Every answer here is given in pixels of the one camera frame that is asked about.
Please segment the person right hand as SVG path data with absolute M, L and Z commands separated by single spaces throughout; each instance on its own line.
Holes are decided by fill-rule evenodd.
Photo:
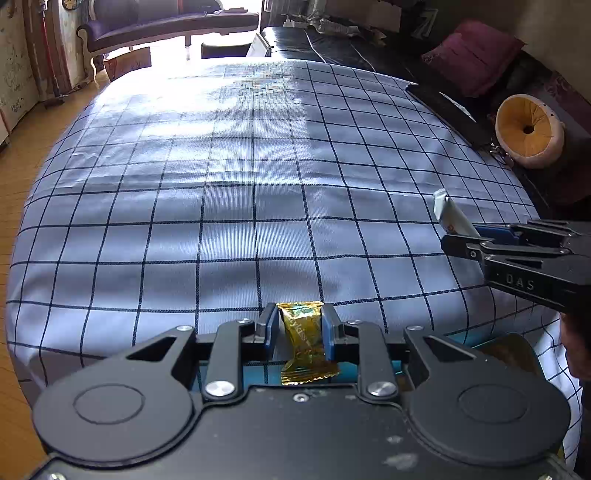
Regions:
M 560 337 L 566 351 L 569 371 L 573 377 L 589 382 L 591 374 L 590 353 L 586 348 L 585 341 L 569 315 L 561 313 L 560 317 Z

